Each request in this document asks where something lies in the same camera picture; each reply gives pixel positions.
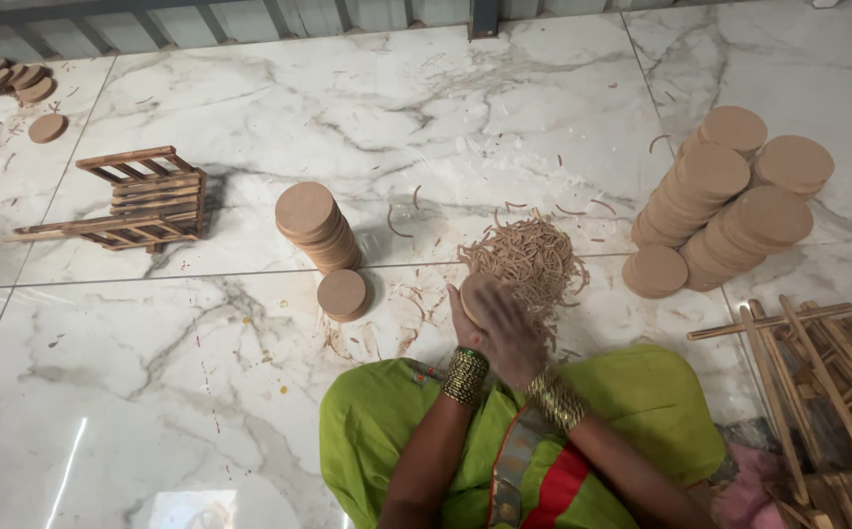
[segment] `wood shavings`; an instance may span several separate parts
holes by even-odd
[[[610,206],[610,205],[606,204],[605,202],[603,202],[603,201],[601,201],[601,200],[596,200],[595,198],[593,198],[592,200],[590,200],[590,202],[595,202],[595,203],[597,203],[597,204],[599,204],[599,205],[601,205],[601,206],[605,206],[605,207],[607,207],[607,208],[608,208],[608,210],[609,210],[610,212],[612,212],[612,215],[617,215],[617,214],[615,213],[615,208],[614,208],[614,207],[612,207],[612,206]]]
[[[648,146],[648,154],[651,154],[652,151],[655,149],[655,141],[657,141],[661,138],[670,138],[670,135],[669,134],[663,134],[663,135],[653,139],[651,145]]]
[[[482,240],[459,246],[458,258],[471,272],[494,274],[509,284],[514,297],[526,305],[527,323],[556,349],[550,321],[554,308],[578,305],[563,300],[573,277],[581,277],[584,286],[588,283],[588,273],[583,261],[573,255],[569,237],[541,219],[534,208],[533,218],[491,227]]]
[[[565,209],[561,208],[559,204],[557,204],[557,209],[565,213],[566,215],[585,215],[585,211],[566,211]]]
[[[510,213],[510,212],[511,212],[511,208],[512,208],[512,207],[515,207],[515,208],[523,208],[523,207],[527,207],[527,204],[512,204],[512,203],[510,203],[510,202],[504,202],[504,207],[505,207],[505,208],[507,208],[507,209],[508,209],[508,213]]]
[[[393,232],[396,235],[399,235],[400,237],[408,237],[408,238],[412,239],[413,238],[412,235],[401,234],[400,232],[398,232],[396,230],[396,228],[393,227],[393,221],[390,220],[391,215],[393,215],[393,205],[390,205],[390,209],[388,209],[386,211],[386,225],[390,227],[390,231]]]

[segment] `wooden slat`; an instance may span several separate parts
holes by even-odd
[[[756,361],[756,366],[759,368],[759,377],[762,380],[762,387],[765,390],[765,397],[768,400],[769,408],[772,410],[772,417],[775,419],[777,430],[775,433],[781,442],[781,448],[785,454],[785,462],[789,471],[792,473],[793,479],[795,479],[792,495],[800,505],[807,505],[808,488],[805,487],[805,478],[801,474],[801,466],[798,464],[798,454],[792,442],[792,432],[785,422],[785,414],[782,411],[779,392],[776,390],[775,382],[772,380],[772,373],[769,372],[768,358],[765,356],[759,332],[756,331],[756,326],[752,323],[752,313],[749,311],[749,307],[745,305],[739,307],[739,314],[743,319],[743,325],[746,327],[746,337],[749,340],[749,346],[752,348],[752,356]]]
[[[143,202],[141,204],[131,205],[131,206],[113,206],[109,209],[109,213],[113,215],[122,215],[126,213],[145,213],[145,212],[153,212],[157,210],[162,210],[164,208],[168,208],[171,206],[178,206],[181,204],[197,204],[197,197],[179,197],[179,198],[168,198],[166,200],[154,200],[150,202]]]
[[[149,158],[164,158],[177,152],[172,146],[155,147],[154,149],[132,150],[119,154],[96,156],[95,158],[84,158],[77,160],[76,167],[81,169],[101,168],[124,162],[138,162]]]
[[[155,180],[147,184],[123,184],[115,186],[113,189],[113,197],[126,197],[128,195],[138,195],[141,193],[154,193],[164,191],[165,189],[176,189],[186,186],[200,186],[201,177],[198,174],[175,176]]]
[[[122,182],[122,179],[121,179],[121,178],[119,178],[119,177],[115,176],[114,174],[112,174],[112,173],[108,172],[108,171],[107,171],[107,170],[105,170],[105,169],[101,169],[101,168],[91,168],[91,169],[87,169],[87,170],[88,170],[90,173],[92,173],[92,174],[94,174],[94,175],[96,175],[96,176],[99,176],[100,178],[102,178],[103,180],[105,180],[106,182],[108,182],[108,183],[110,183],[110,184],[119,184],[119,183],[121,183],[121,182]]]
[[[112,204],[114,206],[125,206],[130,204],[137,204],[141,202],[150,202],[152,200],[163,200],[167,198],[180,198],[180,197],[190,197],[192,195],[197,195],[200,192],[200,186],[187,186],[187,187],[179,187],[177,189],[171,189],[168,191],[161,191],[159,193],[141,193],[137,195],[128,195],[127,197],[115,197],[113,198]]]
[[[155,174],[158,174],[159,176],[168,176],[169,174],[168,169],[163,168],[157,162],[154,162],[152,160],[139,160],[138,163],[149,168],[151,171],[153,171]]]
[[[834,386],[834,382],[831,380],[828,368],[821,362],[818,352],[814,349],[814,344],[811,343],[811,340],[808,338],[808,333],[805,332],[805,328],[802,327],[801,320],[798,319],[795,312],[795,307],[792,306],[792,301],[787,295],[783,294],[779,296],[779,303],[781,303],[782,308],[785,309],[785,316],[788,317],[789,324],[798,335],[798,339],[801,340],[802,344],[804,344],[805,351],[808,352],[808,355],[813,362],[814,374],[818,377],[821,385],[825,387],[825,390],[828,391],[828,398],[830,399],[835,411],[838,415],[840,415],[843,426],[847,429],[847,433],[850,435],[850,439],[852,440],[852,413],[850,412],[850,409],[846,404],[844,404],[841,394],[837,391],[837,388]]]
[[[147,177],[143,172],[132,168],[132,166],[130,166],[129,164],[114,164],[113,167],[122,171],[123,174],[125,174],[126,176],[134,178],[135,180],[147,180]]]

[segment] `pile of wooden sticks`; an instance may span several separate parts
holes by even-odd
[[[779,302],[784,314],[769,317],[750,299],[742,324],[687,338],[745,331],[792,475],[768,487],[786,525],[852,529],[852,317],[831,317],[852,305],[808,301],[797,312],[787,296]]]

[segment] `woman's hand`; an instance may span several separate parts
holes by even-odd
[[[477,306],[473,312],[485,331],[479,331],[479,343],[482,345],[478,345],[478,349],[484,353],[499,379],[514,390],[525,391],[546,366],[543,341],[527,325],[524,308],[505,284],[482,285],[475,293],[475,301]],[[459,312],[464,312],[460,303]]]

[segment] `stack of bangles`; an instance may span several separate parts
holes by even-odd
[[[448,364],[442,391],[471,407],[481,405],[481,385],[488,375],[488,361],[473,349],[459,345]],[[549,365],[539,372],[525,391],[527,400],[547,421],[565,435],[585,416],[585,400]]]

